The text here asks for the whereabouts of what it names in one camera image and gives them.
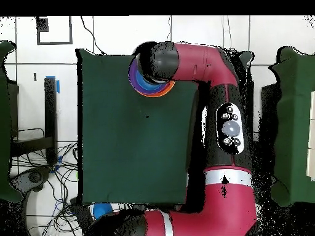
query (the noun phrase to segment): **black cable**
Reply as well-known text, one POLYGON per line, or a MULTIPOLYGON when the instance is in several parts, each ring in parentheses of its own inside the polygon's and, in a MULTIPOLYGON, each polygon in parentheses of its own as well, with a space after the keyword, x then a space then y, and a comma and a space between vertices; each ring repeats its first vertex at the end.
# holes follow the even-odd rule
POLYGON ((230 46, 232 48, 232 37, 231 37, 231 30, 229 28, 229 42, 230 42, 230 46))
POLYGON ((58 201, 58 199, 57 199, 56 196, 55 196, 55 189, 54 189, 53 185, 51 184, 51 182, 49 182, 49 180, 47 180, 47 182, 49 183, 49 185, 50 185, 51 188, 52 188, 52 196, 54 197, 54 199, 55 199, 56 201, 58 201))
POLYGON ((28 130, 41 130, 42 131, 42 136, 45 137, 45 132, 42 128, 28 128, 26 130, 18 130, 19 132, 22 132, 22 131, 28 131, 28 130))
MULTIPOLYGON (((72 148, 74 148, 74 147, 77 146, 77 145, 78 145, 78 143, 74 143, 74 144, 72 144, 72 145, 69 144, 69 145, 67 145, 67 146, 61 147, 61 150, 60 150, 60 151, 62 151, 64 148, 66 148, 66 151, 63 153, 63 155, 61 156, 61 158, 64 158, 64 156, 65 156, 67 153, 69 153, 69 151, 72 150, 72 148)), ((44 159, 46 159, 43 153, 42 153, 42 155, 40 155, 40 154, 38 154, 38 153, 36 153, 36 154, 39 155, 39 156, 41 156, 41 157, 43 157, 44 159)), ((27 161, 18 160, 18 161, 21 161, 21 162, 23 162, 23 163, 28 163, 28 164, 29 164, 29 165, 25 165, 25 167, 30 167, 30 166, 38 167, 38 166, 41 166, 41 165, 42 165, 42 164, 38 164, 38 163, 32 162, 28 154, 27 154, 26 156, 27 156, 27 158, 28 158, 28 159, 27 159, 28 162, 27 162, 27 161)), ((68 162, 62 162, 62 165, 61 165, 60 167, 65 167, 65 168, 66 168, 66 166, 74 167, 74 166, 76 166, 76 164, 72 164, 72 163, 68 163, 68 162)), ((62 199, 61 199, 61 200, 62 200, 62 209, 59 211, 59 213, 55 216, 54 219, 51 219, 51 220, 48 222, 48 224, 47 224, 46 226, 39 226, 39 227, 45 227, 45 229, 44 229, 44 231, 42 232, 42 235, 41 235, 41 236, 46 236, 47 230, 48 230, 48 228, 49 228, 50 226, 52 226, 52 221, 53 221, 53 220, 54 220, 53 226, 54 226, 54 228, 55 228, 56 230, 58 230, 58 228, 60 227, 60 225, 59 225, 59 223, 58 223, 58 219, 59 219, 59 218, 62 219, 62 220, 65 220, 65 221, 70 225, 70 227, 71 227, 71 230, 69 230, 69 231, 64 230, 63 232, 72 232, 73 235, 76 236, 76 234, 74 233, 74 231, 75 231, 77 228, 79 228, 79 227, 73 229, 73 227, 72 227, 71 224, 70 224, 70 221, 67 220, 67 218, 66 218, 66 214, 68 214, 69 216, 72 216, 72 213, 71 213, 71 211, 70 211, 70 206, 69 206, 69 204, 66 202, 66 201, 68 200, 68 196, 69 196, 69 191, 68 191, 68 188, 67 188, 67 186, 66 186, 66 182, 67 182, 67 181, 70 181, 70 182, 77 182, 77 181, 72 181, 72 180, 69 180, 69 179, 68 179, 69 176, 70 176, 70 174, 72 173, 72 171, 75 171, 75 169, 70 169, 70 168, 68 168, 68 170, 67 170, 63 175, 62 175, 61 173, 59 173, 59 171, 57 171, 57 169, 55 169, 55 167, 53 167, 52 169, 53 169, 53 171, 55 172, 56 178, 58 179, 58 181, 59 181, 59 183, 60 183, 60 189, 61 189, 61 192, 62 192, 62 194, 61 194, 61 197, 62 197, 62 199)), ((55 192, 54 192, 54 187, 53 187, 53 185, 52 185, 49 181, 48 181, 48 183, 49 183, 49 185, 50 185, 51 188, 52 188, 52 193, 53 193, 54 199, 56 200, 56 202, 59 202, 60 200, 58 200, 58 199, 56 198, 56 196, 55 196, 55 192)))
POLYGON ((86 25, 85 25, 85 23, 84 23, 84 20, 83 20, 83 18, 81 17, 81 20, 82 20, 82 23, 83 23, 83 27, 84 27, 84 29, 85 30, 87 30, 91 35, 92 35, 92 37, 93 37, 93 40, 94 40, 94 44, 95 44, 95 46, 97 47, 97 49, 98 50, 100 50, 100 52, 102 53, 102 55, 107 55, 107 53, 105 53, 105 52, 103 52, 100 48, 98 48, 98 46, 97 46, 97 44, 96 44, 96 40, 95 40, 95 37, 94 37, 94 35, 93 35, 93 33, 89 30, 89 29, 87 29, 86 28, 86 25))
POLYGON ((167 35, 167 41, 169 40, 169 36, 170 36, 170 33, 172 32, 172 27, 170 26, 170 32, 169 32, 169 34, 167 35))

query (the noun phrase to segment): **robot button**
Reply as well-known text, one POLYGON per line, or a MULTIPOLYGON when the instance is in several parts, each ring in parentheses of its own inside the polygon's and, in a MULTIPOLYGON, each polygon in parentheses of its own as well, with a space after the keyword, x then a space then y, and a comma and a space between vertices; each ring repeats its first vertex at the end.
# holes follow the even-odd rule
POLYGON ((224 114, 222 115, 222 119, 229 119, 229 114, 224 113, 224 114))
POLYGON ((223 140, 223 142, 224 142, 225 144, 230 144, 230 143, 231 143, 231 140, 230 140, 229 138, 225 138, 225 139, 223 140))
POLYGON ((235 138, 235 139, 234 139, 234 144, 235 144, 236 146, 239 146, 239 145, 241 144, 241 142, 239 141, 238 138, 235 138))
POLYGON ((226 136, 238 136, 240 131, 239 124, 233 120, 226 121, 222 126, 222 132, 226 136))

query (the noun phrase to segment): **green mat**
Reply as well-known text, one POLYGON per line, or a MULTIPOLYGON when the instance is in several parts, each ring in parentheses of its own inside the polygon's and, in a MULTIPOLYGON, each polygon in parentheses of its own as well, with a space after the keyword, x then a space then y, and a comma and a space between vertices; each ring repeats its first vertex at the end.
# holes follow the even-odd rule
POLYGON ((129 83, 133 56, 80 54, 83 202, 183 203, 196 85, 147 98, 129 83))
POLYGON ((315 56, 279 49, 279 63, 271 69, 282 91, 277 104, 279 128, 274 144, 272 198, 282 207, 295 202, 315 202, 315 182, 306 175, 311 92, 315 91, 315 56))
POLYGON ((4 67, 6 56, 15 49, 16 47, 11 42, 0 41, 0 199, 17 203, 23 197, 19 191, 9 184, 11 115, 7 76, 4 67))

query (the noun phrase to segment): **cable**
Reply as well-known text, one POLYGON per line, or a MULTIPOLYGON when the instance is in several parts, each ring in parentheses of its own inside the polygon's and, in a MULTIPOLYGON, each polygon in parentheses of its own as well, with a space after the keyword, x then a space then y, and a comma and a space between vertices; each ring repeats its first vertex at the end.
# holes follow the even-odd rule
POLYGON ((230 42, 230 48, 232 48, 232 37, 231 37, 231 30, 229 28, 229 42, 230 42))
POLYGON ((28 128, 26 130, 18 130, 18 132, 21 132, 21 131, 28 131, 28 130, 41 130, 42 131, 42 136, 45 137, 45 132, 42 128, 28 128))
POLYGON ((97 49, 102 53, 102 55, 108 55, 107 53, 105 53, 105 52, 103 52, 100 48, 98 48, 98 46, 97 46, 97 44, 96 44, 96 40, 95 40, 95 37, 94 37, 94 35, 93 35, 93 33, 89 30, 89 29, 87 29, 86 28, 86 25, 85 25, 85 23, 84 23, 84 20, 83 20, 83 17, 81 17, 81 20, 82 20, 82 23, 83 23, 83 27, 84 27, 84 29, 85 30, 87 30, 91 35, 92 35, 92 37, 93 37, 93 40, 94 40, 94 44, 95 44, 95 46, 97 47, 97 49))
POLYGON ((169 17, 169 26, 170 26, 170 33, 167 35, 167 41, 169 40, 170 36, 170 41, 172 41, 172 31, 173 31, 173 15, 170 15, 169 17))
MULTIPOLYGON (((78 159, 76 156, 75 156, 75 153, 77 152, 78 150, 78 143, 74 143, 74 144, 69 144, 67 146, 63 146, 63 147, 60 147, 58 150, 59 152, 64 150, 65 149, 65 152, 63 153, 63 155, 61 156, 61 159, 63 159, 67 153, 70 152, 70 150, 73 150, 73 155, 74 155, 74 158, 76 158, 76 160, 78 159)), ((39 155, 40 157, 42 157, 44 160, 46 159, 46 157, 44 156, 43 152, 41 151, 41 155, 36 153, 35 154, 39 155)), ((27 154, 26 155, 27 159, 22 157, 25 161, 22 161, 22 160, 15 160, 17 162, 22 162, 22 163, 25 163, 27 165, 21 165, 21 166, 24 166, 24 167, 40 167, 40 166, 46 166, 44 164, 39 164, 39 163, 34 163, 31 161, 29 155, 27 154)), ((73 216, 72 212, 70 211, 70 205, 69 203, 67 203, 67 200, 68 200, 68 196, 69 196, 69 191, 68 191, 68 188, 66 186, 66 182, 67 181, 70 181, 70 182, 77 182, 77 181, 72 181, 69 179, 69 176, 70 174, 77 170, 76 168, 76 164, 73 164, 73 163, 68 163, 68 162, 65 162, 63 161, 59 167, 64 167, 66 169, 68 169, 64 174, 61 174, 57 169, 56 167, 52 167, 51 169, 54 171, 55 175, 56 175, 56 178, 58 180, 58 182, 60 183, 60 190, 61 190, 61 199, 57 199, 57 196, 55 195, 55 189, 54 189, 54 186, 51 184, 51 182, 49 180, 48 183, 49 185, 51 186, 52 188, 52 195, 54 197, 54 199, 56 200, 56 204, 55 204, 55 209, 54 209, 54 212, 52 214, 52 219, 47 223, 46 226, 38 226, 38 227, 45 227, 45 229, 43 230, 41 236, 46 236, 47 235, 47 231, 50 227, 54 226, 54 228, 57 230, 59 229, 59 232, 72 232, 74 236, 76 236, 76 234, 74 233, 75 230, 79 230, 80 227, 75 227, 73 228, 72 225, 70 224, 70 221, 67 219, 67 216, 73 216), (60 225, 58 223, 58 220, 59 219, 62 219, 64 221, 66 221, 67 224, 69 224, 71 230, 64 230, 64 229, 60 229, 60 225)))
POLYGON ((223 47, 224 47, 224 15, 222 15, 223 47))

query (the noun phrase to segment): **red robot arm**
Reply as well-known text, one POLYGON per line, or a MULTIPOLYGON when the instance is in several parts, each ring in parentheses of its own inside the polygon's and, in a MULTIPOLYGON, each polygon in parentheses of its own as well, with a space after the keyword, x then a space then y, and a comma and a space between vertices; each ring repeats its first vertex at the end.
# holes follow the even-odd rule
POLYGON ((160 42, 137 55, 149 81, 209 85, 205 204, 200 213, 147 211, 146 236, 245 236, 256 222, 248 134, 237 76, 217 47, 160 42))

